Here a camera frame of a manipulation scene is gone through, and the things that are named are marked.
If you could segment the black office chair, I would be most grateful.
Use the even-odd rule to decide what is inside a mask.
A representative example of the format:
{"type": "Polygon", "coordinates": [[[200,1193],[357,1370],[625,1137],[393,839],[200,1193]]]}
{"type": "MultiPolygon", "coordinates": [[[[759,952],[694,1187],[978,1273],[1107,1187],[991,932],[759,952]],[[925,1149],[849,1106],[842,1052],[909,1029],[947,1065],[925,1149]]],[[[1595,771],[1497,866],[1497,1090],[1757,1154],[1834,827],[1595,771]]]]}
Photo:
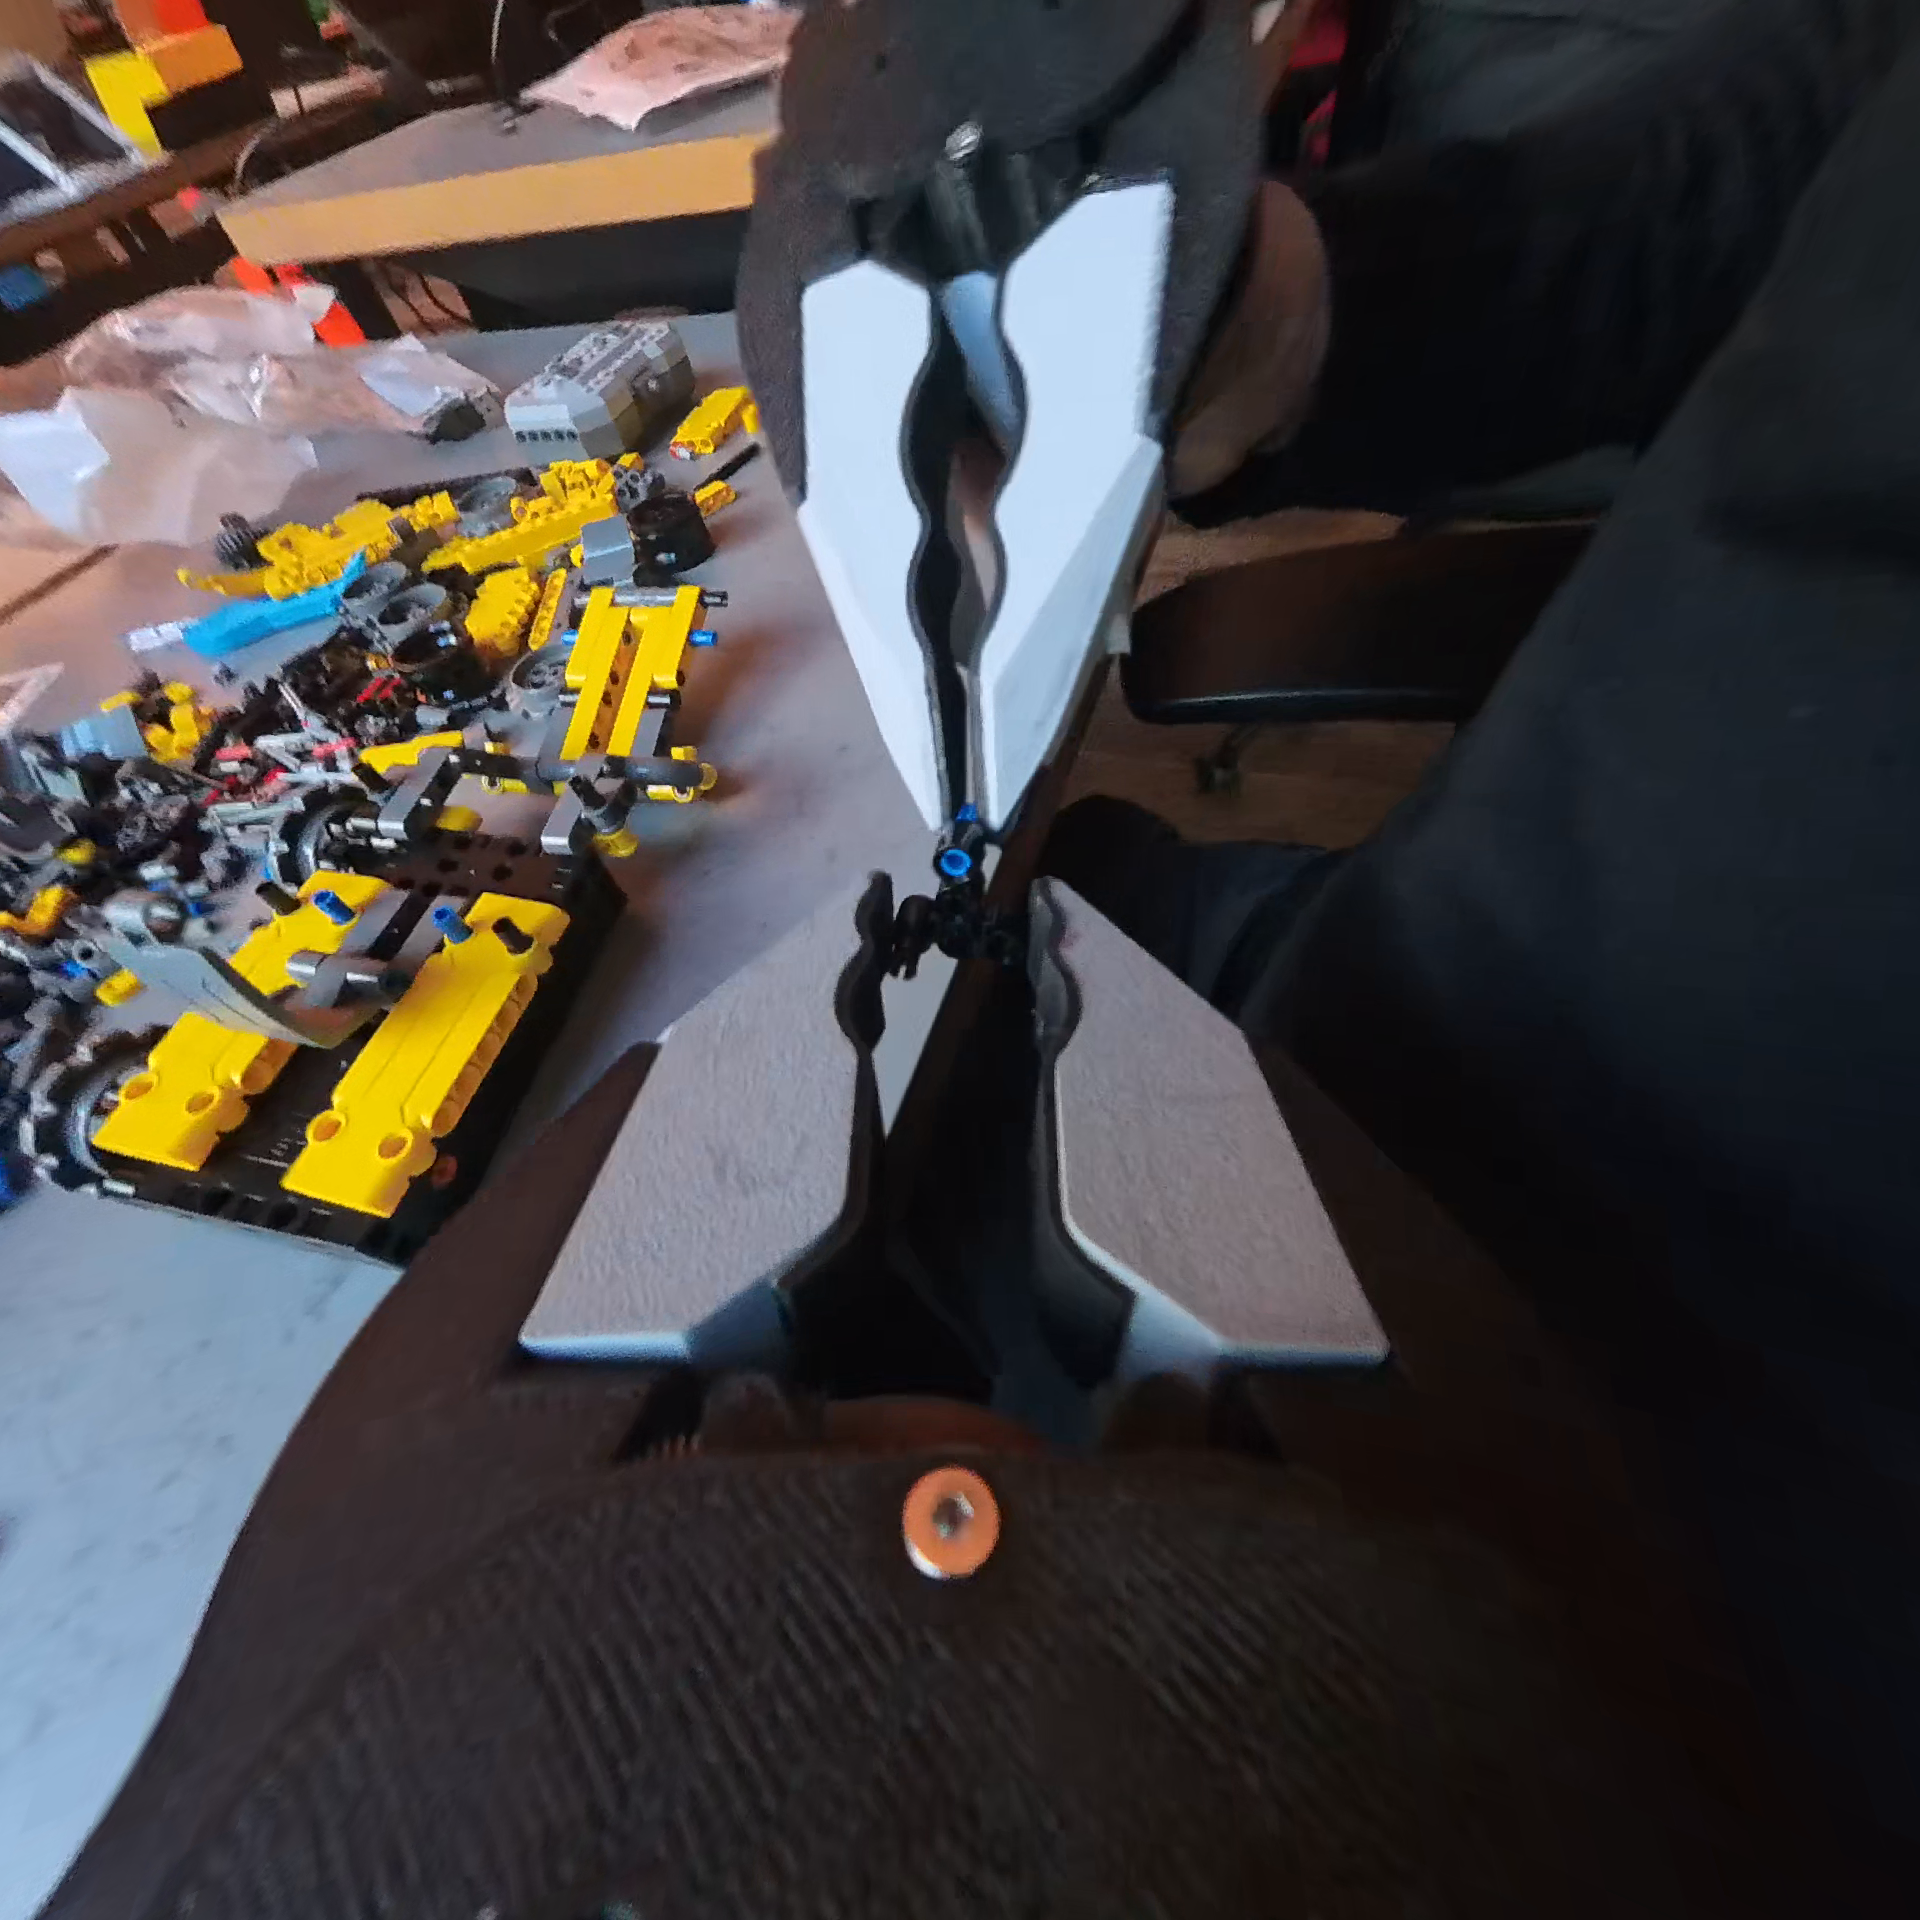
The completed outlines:
{"type": "Polygon", "coordinates": [[[1595,517],[1433,525],[1248,560],[1144,601],[1120,659],[1134,721],[1221,727],[1200,793],[1240,789],[1263,729],[1474,719],[1595,517]]]}

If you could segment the black connector with blue pin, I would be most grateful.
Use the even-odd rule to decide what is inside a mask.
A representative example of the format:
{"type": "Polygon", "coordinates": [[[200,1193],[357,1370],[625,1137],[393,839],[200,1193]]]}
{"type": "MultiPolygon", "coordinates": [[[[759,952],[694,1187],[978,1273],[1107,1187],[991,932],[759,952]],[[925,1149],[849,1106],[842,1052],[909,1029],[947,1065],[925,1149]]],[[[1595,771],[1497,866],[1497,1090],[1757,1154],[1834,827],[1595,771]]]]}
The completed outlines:
{"type": "Polygon", "coordinates": [[[897,903],[886,944],[886,973],[914,978],[928,954],[953,962],[1016,962],[1018,916],[986,901],[986,866],[994,841],[978,808],[963,803],[938,834],[930,869],[931,895],[897,903]]]}

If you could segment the pile of yellow pieces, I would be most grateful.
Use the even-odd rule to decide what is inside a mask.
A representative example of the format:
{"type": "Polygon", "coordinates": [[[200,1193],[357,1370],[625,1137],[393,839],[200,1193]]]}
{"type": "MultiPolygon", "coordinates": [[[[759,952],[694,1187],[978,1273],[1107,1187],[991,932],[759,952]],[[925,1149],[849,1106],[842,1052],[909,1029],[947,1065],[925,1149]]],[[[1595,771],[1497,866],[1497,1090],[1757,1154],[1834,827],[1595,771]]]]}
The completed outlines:
{"type": "Polygon", "coordinates": [[[223,521],[219,565],[181,570],[177,583],[211,600],[211,608],[243,600],[286,600],[335,580],[354,553],[368,571],[354,583],[338,621],[371,635],[371,650],[395,659],[397,629],[377,604],[414,586],[462,600],[457,618],[481,657],[504,659],[527,643],[539,607],[555,607],[568,575],[587,580],[590,565],[632,583],[632,543],[624,511],[678,490],[691,495],[711,524],[734,499],[734,473],[759,456],[760,409],[749,387],[712,388],[673,428],[664,467],[637,453],[608,459],[559,459],[541,468],[493,472],[458,490],[416,496],[359,496],[320,524],[287,520],[255,529],[223,521]]]}

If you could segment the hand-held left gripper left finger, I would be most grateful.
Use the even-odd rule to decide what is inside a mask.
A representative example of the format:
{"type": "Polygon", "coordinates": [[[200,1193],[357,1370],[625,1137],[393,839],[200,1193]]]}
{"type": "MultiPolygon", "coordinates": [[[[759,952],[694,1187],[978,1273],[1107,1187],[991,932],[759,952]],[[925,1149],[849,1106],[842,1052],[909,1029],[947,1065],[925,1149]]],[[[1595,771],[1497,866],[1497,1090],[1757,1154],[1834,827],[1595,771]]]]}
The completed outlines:
{"type": "Polygon", "coordinates": [[[873,1053],[896,896],[829,896],[659,1039],[547,1267],[539,1360],[790,1362],[849,1249],[880,1141],[873,1053]]]}

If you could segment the person's black pants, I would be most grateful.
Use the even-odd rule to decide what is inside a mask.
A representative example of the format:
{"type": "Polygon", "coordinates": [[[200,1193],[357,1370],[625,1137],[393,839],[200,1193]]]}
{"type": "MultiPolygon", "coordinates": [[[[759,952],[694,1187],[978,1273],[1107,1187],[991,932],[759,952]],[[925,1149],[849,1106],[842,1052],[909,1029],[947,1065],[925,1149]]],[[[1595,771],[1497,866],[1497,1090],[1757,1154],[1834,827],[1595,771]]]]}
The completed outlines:
{"type": "Polygon", "coordinates": [[[1353,852],[1066,808],[1066,881],[1275,1041],[1651,1428],[1816,1916],[1914,1916],[1914,524],[1667,436],[1353,852]]]}

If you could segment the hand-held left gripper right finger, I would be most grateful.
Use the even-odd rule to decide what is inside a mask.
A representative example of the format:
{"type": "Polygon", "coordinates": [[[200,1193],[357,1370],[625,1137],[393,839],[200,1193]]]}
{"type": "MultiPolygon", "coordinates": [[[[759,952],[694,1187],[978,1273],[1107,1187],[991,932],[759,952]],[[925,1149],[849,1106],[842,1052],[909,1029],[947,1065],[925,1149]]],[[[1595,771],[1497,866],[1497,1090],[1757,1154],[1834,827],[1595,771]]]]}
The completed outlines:
{"type": "Polygon", "coordinates": [[[1030,888],[1035,1287],[1074,1381],[1370,1370],[1387,1337],[1233,1023],[1030,888]]]}

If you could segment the white printed paper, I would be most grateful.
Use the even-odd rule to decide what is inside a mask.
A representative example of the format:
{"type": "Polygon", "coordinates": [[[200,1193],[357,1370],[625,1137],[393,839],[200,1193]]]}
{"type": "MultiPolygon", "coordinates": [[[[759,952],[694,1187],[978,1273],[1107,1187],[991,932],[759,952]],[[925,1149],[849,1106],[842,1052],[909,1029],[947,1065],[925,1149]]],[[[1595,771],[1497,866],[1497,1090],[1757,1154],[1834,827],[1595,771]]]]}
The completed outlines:
{"type": "Polygon", "coordinates": [[[774,79],[797,25],[785,5],[669,7],[608,32],[519,98],[634,131],[666,108],[774,79]]]}

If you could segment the person's right hand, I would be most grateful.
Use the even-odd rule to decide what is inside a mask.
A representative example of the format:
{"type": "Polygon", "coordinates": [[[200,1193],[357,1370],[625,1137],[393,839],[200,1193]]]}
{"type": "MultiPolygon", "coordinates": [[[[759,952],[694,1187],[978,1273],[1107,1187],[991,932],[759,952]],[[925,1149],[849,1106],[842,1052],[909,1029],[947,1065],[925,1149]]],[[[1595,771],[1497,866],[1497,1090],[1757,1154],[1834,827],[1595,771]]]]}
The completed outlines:
{"type": "Polygon", "coordinates": [[[1330,266],[1302,196],[1263,181],[1239,274],[1184,388],[1166,444],[1166,496],[1184,505],[1282,451],[1328,361],[1330,266]]]}

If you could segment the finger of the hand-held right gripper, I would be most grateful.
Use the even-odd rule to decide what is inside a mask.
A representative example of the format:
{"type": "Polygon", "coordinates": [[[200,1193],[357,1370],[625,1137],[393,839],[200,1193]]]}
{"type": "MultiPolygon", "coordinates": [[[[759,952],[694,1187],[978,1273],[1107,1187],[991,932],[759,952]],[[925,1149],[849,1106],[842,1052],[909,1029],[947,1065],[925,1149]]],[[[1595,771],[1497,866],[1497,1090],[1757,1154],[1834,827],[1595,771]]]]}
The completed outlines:
{"type": "Polygon", "coordinates": [[[1018,431],[991,505],[999,578],[971,666],[971,801],[1001,833],[1051,754],[1161,500],[1147,418],[1168,181],[1074,199],[999,277],[1018,431]]]}
{"type": "Polygon", "coordinates": [[[800,531],[906,796],[947,819],[945,761],[914,578],[930,531],[904,459],[931,356],[930,290],[858,259],[800,299],[800,531]]]}

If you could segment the pile of small dark pieces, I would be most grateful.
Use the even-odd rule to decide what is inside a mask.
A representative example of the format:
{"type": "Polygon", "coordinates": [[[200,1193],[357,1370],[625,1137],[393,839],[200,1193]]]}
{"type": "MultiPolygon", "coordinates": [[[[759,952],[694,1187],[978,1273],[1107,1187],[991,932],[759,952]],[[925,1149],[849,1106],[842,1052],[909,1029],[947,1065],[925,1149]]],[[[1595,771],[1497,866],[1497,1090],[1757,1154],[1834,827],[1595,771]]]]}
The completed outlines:
{"type": "Polygon", "coordinates": [[[389,789],[277,681],[221,708],[142,680],[55,731],[24,727],[51,667],[5,677],[5,1023],[114,1017],[128,956],[238,946],[302,906],[339,821],[389,789]]]}

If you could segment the wooden edged table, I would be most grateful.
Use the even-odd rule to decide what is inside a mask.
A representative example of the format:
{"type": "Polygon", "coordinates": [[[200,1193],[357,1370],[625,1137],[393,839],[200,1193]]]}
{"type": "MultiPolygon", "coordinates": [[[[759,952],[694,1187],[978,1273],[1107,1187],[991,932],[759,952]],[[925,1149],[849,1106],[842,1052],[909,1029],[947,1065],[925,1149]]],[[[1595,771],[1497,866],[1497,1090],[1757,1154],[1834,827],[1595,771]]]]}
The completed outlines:
{"type": "Polygon", "coordinates": [[[754,156],[774,133],[768,82],[637,131],[467,105],[253,188],[219,220],[261,268],[391,260],[478,298],[486,327],[726,313],[754,156]]]}

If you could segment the clear plastic bags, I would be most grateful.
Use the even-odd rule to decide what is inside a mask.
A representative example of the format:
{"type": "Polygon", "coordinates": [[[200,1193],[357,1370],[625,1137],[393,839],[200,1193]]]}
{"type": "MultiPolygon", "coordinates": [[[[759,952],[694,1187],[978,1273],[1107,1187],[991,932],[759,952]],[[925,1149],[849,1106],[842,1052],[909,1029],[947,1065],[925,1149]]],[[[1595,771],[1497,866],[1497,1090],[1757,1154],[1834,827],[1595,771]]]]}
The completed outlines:
{"type": "Polygon", "coordinates": [[[498,388],[416,336],[323,344],[333,296],[190,285],[88,323],[5,372],[1,491],[72,544],[211,540],[257,521],[346,431],[463,441],[504,425],[498,388]]]}

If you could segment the yellow storage box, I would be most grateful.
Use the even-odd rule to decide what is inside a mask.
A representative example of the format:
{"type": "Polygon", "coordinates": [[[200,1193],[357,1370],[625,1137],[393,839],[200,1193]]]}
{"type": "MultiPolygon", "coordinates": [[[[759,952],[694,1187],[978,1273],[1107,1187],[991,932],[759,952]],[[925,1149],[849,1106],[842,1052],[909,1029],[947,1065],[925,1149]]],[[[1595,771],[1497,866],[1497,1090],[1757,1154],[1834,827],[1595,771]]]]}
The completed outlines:
{"type": "Polygon", "coordinates": [[[121,47],[85,55],[98,108],[147,159],[167,153],[155,113],[243,76],[233,37],[200,3],[110,3],[121,47]]]}

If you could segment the yellow black toy vehicle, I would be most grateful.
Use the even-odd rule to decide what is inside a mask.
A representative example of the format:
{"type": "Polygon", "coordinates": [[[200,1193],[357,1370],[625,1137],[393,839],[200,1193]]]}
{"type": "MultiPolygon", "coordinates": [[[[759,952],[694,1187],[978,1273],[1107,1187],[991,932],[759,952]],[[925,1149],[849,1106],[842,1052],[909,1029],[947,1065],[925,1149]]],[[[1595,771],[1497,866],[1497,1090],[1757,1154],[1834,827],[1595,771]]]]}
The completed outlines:
{"type": "Polygon", "coordinates": [[[281,664],[389,789],[302,906],[238,946],[128,956],[144,992],[78,1031],[5,1023],[5,1202],[33,1184],[405,1265],[472,1193],[624,911],[639,819],[704,801],[675,740],[726,595],[583,583],[504,659],[429,583],[399,650],[345,625],[281,664]]]}

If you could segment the grey battery box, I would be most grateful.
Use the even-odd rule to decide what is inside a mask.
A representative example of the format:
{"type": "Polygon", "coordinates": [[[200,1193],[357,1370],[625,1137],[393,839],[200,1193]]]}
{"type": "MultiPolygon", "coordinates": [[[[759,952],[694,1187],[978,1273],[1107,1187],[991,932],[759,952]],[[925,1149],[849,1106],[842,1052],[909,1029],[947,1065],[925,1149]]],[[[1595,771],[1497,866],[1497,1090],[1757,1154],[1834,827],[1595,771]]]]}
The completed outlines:
{"type": "Polygon", "coordinates": [[[672,320],[617,320],[523,380],[503,421],[535,463],[608,459],[669,436],[691,407],[694,376],[672,320]]]}

